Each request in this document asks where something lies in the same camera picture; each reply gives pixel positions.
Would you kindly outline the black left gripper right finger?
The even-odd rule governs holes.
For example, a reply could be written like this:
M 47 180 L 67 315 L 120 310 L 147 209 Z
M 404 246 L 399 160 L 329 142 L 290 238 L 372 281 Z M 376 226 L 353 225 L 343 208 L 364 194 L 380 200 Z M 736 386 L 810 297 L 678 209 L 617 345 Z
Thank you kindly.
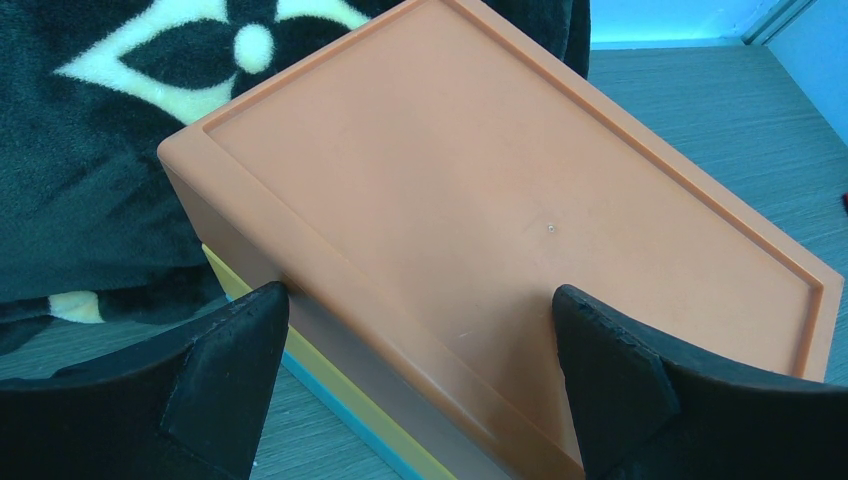
M 843 479 L 847 390 L 717 355 L 586 292 L 552 298 L 590 479 Z

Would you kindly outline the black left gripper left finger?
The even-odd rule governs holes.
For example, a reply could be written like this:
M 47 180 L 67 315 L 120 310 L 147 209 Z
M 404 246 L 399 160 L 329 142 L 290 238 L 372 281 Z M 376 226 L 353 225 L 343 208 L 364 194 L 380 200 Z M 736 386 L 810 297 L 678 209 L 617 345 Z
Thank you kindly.
M 270 282 L 142 342 L 1 384 L 5 479 L 246 479 L 288 333 Z

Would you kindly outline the orange drawer organizer box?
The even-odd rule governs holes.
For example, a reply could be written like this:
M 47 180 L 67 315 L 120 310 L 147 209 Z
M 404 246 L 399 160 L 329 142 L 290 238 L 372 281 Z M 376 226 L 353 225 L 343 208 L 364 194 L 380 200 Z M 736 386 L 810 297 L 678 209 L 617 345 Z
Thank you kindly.
M 327 309 L 525 479 L 588 452 L 572 284 L 733 360 L 824 378 L 842 277 L 480 1 L 406 1 L 164 140 L 211 262 Z

